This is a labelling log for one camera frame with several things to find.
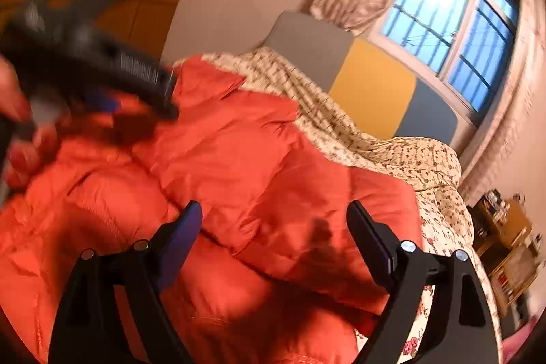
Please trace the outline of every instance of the floral blanket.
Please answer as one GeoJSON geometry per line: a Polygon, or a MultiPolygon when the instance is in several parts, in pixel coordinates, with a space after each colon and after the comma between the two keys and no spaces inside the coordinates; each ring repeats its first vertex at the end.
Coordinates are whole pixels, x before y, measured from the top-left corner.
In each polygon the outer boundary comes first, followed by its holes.
{"type": "MultiPolygon", "coordinates": [[[[472,249],[472,220],[457,193],[461,168],[450,147],[433,139],[379,140],[362,133],[328,94],[282,55],[267,47],[237,56],[208,54],[203,59],[222,70],[246,76],[242,89],[283,95],[297,101],[301,114],[295,124],[331,161],[386,173],[412,185],[419,203],[424,250],[442,255],[460,248],[468,252],[482,283],[500,345],[495,299],[487,274],[472,249]]],[[[399,362],[416,355],[433,294],[432,286],[424,289],[399,362]]],[[[356,334],[361,348],[366,338],[356,334]]],[[[501,348],[498,349],[499,362],[502,362],[501,348]]]]}

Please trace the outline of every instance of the pink cloth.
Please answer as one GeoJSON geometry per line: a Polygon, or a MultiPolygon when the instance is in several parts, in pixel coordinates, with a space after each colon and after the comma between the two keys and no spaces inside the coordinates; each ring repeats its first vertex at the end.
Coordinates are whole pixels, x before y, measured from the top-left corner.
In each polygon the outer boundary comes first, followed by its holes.
{"type": "Polygon", "coordinates": [[[525,340],[529,337],[531,332],[534,329],[534,326],[537,325],[538,317],[531,317],[529,322],[520,328],[514,335],[506,338],[502,342],[502,364],[507,364],[509,360],[518,352],[518,350],[523,346],[525,340]]]}

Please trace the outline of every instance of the finger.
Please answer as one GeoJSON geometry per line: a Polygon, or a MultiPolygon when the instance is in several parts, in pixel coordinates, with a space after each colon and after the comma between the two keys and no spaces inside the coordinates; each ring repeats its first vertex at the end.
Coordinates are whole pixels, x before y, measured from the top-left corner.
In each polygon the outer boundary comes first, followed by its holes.
{"type": "Polygon", "coordinates": [[[12,190],[23,190],[31,180],[31,175],[13,168],[12,165],[7,165],[5,169],[5,182],[12,190]]]}
{"type": "Polygon", "coordinates": [[[40,125],[32,143],[36,148],[42,161],[49,160],[57,152],[59,141],[57,136],[57,129],[54,124],[40,125]]]}
{"type": "Polygon", "coordinates": [[[15,70],[0,56],[0,113],[15,121],[31,117],[31,108],[25,99],[15,70]]]}
{"type": "Polygon", "coordinates": [[[14,170],[25,174],[35,173],[42,166],[36,147],[28,141],[13,141],[8,150],[8,161],[14,170]]]}

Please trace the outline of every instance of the black clamp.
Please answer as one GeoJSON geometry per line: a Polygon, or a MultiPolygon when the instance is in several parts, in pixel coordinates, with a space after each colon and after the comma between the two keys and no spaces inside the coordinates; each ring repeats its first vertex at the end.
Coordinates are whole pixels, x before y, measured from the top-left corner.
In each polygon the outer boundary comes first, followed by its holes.
{"type": "MultiPolygon", "coordinates": [[[[201,225],[191,202],[175,222],[151,241],[99,257],[86,250],[61,299],[49,364],[136,364],[119,321],[113,285],[125,286],[133,317],[152,364],[193,364],[158,298],[173,284],[201,225]]],[[[399,241],[372,220],[358,201],[347,209],[347,225],[376,283],[390,298],[372,336],[354,364],[395,364],[416,317],[425,285],[435,285],[427,328],[415,358],[423,364],[496,364],[495,333],[485,296],[468,254],[424,253],[399,241]]]]}
{"type": "MultiPolygon", "coordinates": [[[[72,0],[53,9],[31,0],[5,27],[0,53],[14,65],[29,98],[44,85],[68,99],[81,99],[89,87],[106,87],[138,96],[162,118],[177,119],[173,72],[92,25],[114,1],[72,0]]],[[[16,124],[0,116],[0,166],[15,131],[16,124]]]]}

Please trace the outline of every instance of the yellow headboard panel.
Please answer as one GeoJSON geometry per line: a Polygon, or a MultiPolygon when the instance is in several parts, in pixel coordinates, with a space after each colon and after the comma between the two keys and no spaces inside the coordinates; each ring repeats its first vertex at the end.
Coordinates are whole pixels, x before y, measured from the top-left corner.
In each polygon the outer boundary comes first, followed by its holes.
{"type": "Polygon", "coordinates": [[[329,94],[361,131],[389,139],[406,113],[416,83],[400,62],[356,38],[329,94]]]}

